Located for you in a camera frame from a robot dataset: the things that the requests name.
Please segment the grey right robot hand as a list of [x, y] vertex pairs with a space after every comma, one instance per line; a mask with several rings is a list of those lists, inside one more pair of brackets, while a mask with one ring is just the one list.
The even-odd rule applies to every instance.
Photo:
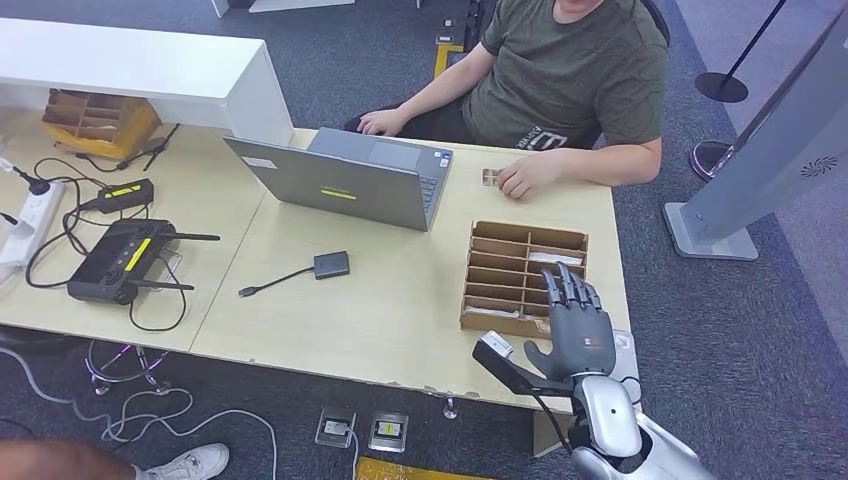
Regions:
[[545, 282], [552, 349], [542, 352], [533, 341], [524, 343], [531, 364], [552, 382], [580, 375], [610, 375], [616, 363], [613, 328], [594, 287], [556, 264], [558, 273], [542, 270]]

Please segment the person's right hand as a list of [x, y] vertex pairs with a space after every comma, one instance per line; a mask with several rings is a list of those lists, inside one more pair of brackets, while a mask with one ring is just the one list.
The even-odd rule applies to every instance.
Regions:
[[395, 136], [408, 121], [409, 117], [399, 107], [372, 111], [360, 117], [356, 131], [364, 135]]

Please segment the person's left hand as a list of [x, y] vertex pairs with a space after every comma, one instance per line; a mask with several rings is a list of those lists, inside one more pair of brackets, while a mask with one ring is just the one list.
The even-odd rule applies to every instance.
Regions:
[[540, 152], [517, 160], [500, 171], [496, 186], [508, 198], [525, 201], [555, 183], [562, 174], [560, 155]]

